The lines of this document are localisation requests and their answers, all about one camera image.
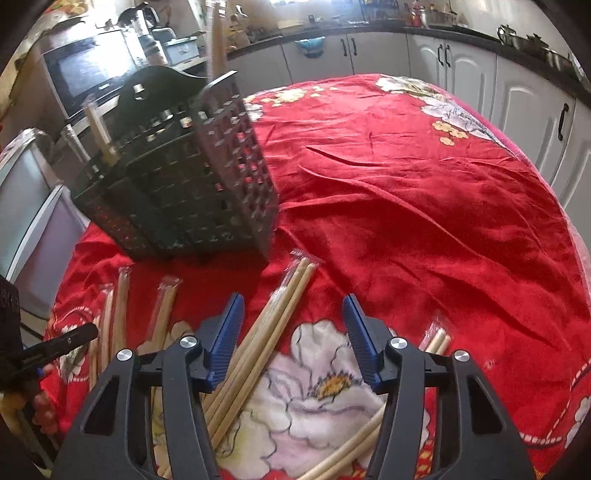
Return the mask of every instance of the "kitchen cabinet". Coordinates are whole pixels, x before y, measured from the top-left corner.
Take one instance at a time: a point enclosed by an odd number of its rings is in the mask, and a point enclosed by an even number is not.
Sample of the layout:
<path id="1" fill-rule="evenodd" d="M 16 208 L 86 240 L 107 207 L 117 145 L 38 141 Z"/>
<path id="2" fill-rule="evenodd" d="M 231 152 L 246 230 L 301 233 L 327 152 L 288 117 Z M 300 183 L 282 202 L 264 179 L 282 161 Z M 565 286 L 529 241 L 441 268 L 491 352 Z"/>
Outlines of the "kitchen cabinet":
<path id="1" fill-rule="evenodd" d="M 407 37 L 403 33 L 347 34 L 353 72 L 410 76 Z"/>
<path id="2" fill-rule="evenodd" d="M 325 37 L 323 52 L 318 58 L 305 56 L 295 42 L 285 43 L 283 52 L 293 83 L 353 75 L 346 35 Z"/>
<path id="3" fill-rule="evenodd" d="M 410 73 L 456 95 L 491 118 L 496 55 L 481 48 L 424 35 L 408 36 Z"/>
<path id="4" fill-rule="evenodd" d="M 424 35 L 408 35 L 412 77 L 445 88 L 444 41 Z"/>
<path id="5" fill-rule="evenodd" d="M 244 97 L 261 90 L 291 85 L 290 71 L 280 45 L 228 60 L 228 68 L 238 72 L 238 88 Z"/>
<path id="6" fill-rule="evenodd" d="M 497 58 L 492 123 L 552 184 L 573 123 L 574 99 L 539 75 Z"/>
<path id="7" fill-rule="evenodd" d="M 591 249 L 591 110 L 577 102 L 573 127 L 552 189 Z"/>
<path id="8" fill-rule="evenodd" d="M 490 120 L 495 95 L 496 54 L 455 41 L 444 46 L 445 89 Z"/>

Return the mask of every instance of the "red tablecloth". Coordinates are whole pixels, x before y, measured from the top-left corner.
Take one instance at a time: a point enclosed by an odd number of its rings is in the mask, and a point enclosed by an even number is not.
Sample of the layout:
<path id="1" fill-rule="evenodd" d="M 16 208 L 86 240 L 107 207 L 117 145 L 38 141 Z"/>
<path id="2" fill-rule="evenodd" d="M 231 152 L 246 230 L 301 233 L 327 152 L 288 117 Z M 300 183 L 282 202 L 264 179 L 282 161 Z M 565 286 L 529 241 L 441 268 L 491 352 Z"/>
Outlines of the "red tablecloth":
<path id="1" fill-rule="evenodd" d="M 324 260 L 230 435 L 218 451 L 241 480 L 295 478 L 368 421 L 381 399 L 361 382 L 340 317 L 355 293 L 368 315 L 417 344 L 434 316 L 451 324 L 509 409 L 539 472 L 589 410 L 588 254 L 535 168 L 451 96 L 378 75 L 308 82 L 247 98 L 281 196 L 268 266 L 248 254 L 133 266 L 128 346 L 145 340 L 158 284 L 183 279 L 171 336 L 246 299 L 242 334 L 289 253 Z M 74 252 L 48 335 L 91 321 L 102 284 L 131 265 L 91 225 Z M 87 392 L 87 362 L 44 382 L 67 430 Z M 418 473 L 428 472 L 428 398 Z M 359 476 L 368 456 L 352 465 Z"/>

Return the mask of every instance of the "kitchen counter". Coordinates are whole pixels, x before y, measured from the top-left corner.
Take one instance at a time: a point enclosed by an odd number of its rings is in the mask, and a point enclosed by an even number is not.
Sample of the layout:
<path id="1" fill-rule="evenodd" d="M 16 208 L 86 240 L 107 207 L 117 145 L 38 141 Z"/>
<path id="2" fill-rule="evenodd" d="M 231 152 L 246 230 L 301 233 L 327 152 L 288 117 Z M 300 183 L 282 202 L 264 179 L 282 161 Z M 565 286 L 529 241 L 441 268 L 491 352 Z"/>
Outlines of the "kitchen counter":
<path id="1" fill-rule="evenodd" d="M 361 26 L 347 26 L 347 27 L 332 27 L 332 28 L 311 28 L 298 32 L 292 35 L 284 35 L 273 37 L 268 40 L 263 40 L 257 43 L 253 43 L 239 50 L 233 51 L 228 54 L 229 59 L 234 59 L 242 55 L 246 55 L 253 51 L 262 50 L 267 47 L 274 45 L 280 45 L 289 43 L 295 40 L 305 40 L 307 38 L 322 37 L 328 35 L 344 35 L 344 34 L 355 34 L 360 32 L 391 32 L 391 33 L 405 33 L 408 35 L 424 35 L 428 37 L 441 38 L 442 40 L 457 41 L 479 47 L 484 50 L 491 51 L 505 57 L 508 60 L 514 61 L 519 65 L 531 70 L 532 72 L 540 75 L 549 82 L 556 85 L 569 95 L 577 98 L 583 102 L 586 106 L 591 108 L 591 93 L 585 90 L 585 88 L 577 80 L 572 79 L 558 70 L 552 68 L 547 63 L 533 58 L 525 53 L 516 50 L 512 47 L 503 45 L 499 40 L 488 35 L 484 35 L 480 32 L 474 31 L 473 33 L 461 33 L 456 30 L 450 30 L 448 28 L 416 28 L 416 27 L 405 27 L 402 22 L 399 21 L 385 21 L 376 22 L 368 25 Z"/>

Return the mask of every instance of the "chair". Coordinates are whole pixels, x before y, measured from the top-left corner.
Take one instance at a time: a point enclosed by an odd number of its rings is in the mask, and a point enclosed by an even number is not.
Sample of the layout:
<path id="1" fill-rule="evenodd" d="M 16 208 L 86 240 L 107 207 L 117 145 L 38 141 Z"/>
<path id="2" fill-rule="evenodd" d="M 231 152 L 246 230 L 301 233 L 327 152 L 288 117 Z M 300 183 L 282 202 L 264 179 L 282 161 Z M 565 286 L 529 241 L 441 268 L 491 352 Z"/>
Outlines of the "chair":
<path id="1" fill-rule="evenodd" d="M 0 275 L 18 287 L 21 308 L 46 319 L 88 219 L 46 161 L 44 142 L 41 131 L 25 130 L 0 157 Z"/>

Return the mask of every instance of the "white flower print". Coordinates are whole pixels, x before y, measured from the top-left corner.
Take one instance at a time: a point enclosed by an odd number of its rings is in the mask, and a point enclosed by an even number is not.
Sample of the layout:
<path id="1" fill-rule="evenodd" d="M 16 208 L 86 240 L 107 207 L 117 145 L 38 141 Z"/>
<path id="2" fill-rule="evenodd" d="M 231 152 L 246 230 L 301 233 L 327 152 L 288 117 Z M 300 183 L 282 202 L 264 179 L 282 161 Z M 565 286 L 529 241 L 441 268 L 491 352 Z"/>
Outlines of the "white flower print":
<path id="1" fill-rule="evenodd" d="M 271 469 L 296 478 L 343 445 L 382 402 L 363 383 L 346 335 L 329 320 L 304 323 L 292 335 L 291 356 L 276 353 L 268 364 L 218 462 L 240 480 Z"/>
<path id="2" fill-rule="evenodd" d="M 564 448 L 568 448 L 570 443 L 573 441 L 574 436 L 577 435 L 577 432 L 581 428 L 583 420 L 587 417 L 587 413 L 589 413 L 590 408 L 591 397 L 585 397 L 581 400 L 581 405 L 579 405 L 579 409 L 574 414 L 574 425 L 573 428 L 571 428 L 566 435 L 566 442 L 564 443 Z"/>
<path id="3" fill-rule="evenodd" d="M 469 132 L 475 137 L 492 140 L 504 147 L 499 139 L 476 118 L 453 102 L 451 98 L 439 93 L 422 80 L 382 76 L 375 84 L 385 92 L 408 93 L 427 104 L 421 108 L 427 115 L 441 118 L 450 125 Z"/>
<path id="4" fill-rule="evenodd" d="M 416 96 L 433 96 L 443 100 L 445 97 L 428 83 L 408 77 L 382 76 L 375 82 L 384 92 L 410 93 Z"/>
<path id="5" fill-rule="evenodd" d="M 256 122 L 262 118 L 262 105 L 258 103 L 245 103 L 244 107 L 251 122 Z"/>
<path id="6" fill-rule="evenodd" d="M 61 334 L 68 333 L 78 327 L 79 325 L 65 326 L 61 329 Z M 83 351 L 86 351 L 87 348 L 87 345 L 82 345 L 60 357 L 58 373 L 64 383 L 70 383 L 75 377 L 80 375 L 80 370 L 82 370 L 82 365 L 86 359 L 86 355 L 83 355 L 82 353 Z"/>
<path id="7" fill-rule="evenodd" d="M 444 122 L 471 133 L 475 137 L 483 138 L 484 140 L 498 141 L 495 136 L 484 127 L 484 125 L 452 101 L 447 99 L 440 100 L 429 96 L 418 98 L 427 104 L 427 106 L 421 108 L 421 110 L 427 115 L 441 118 Z"/>

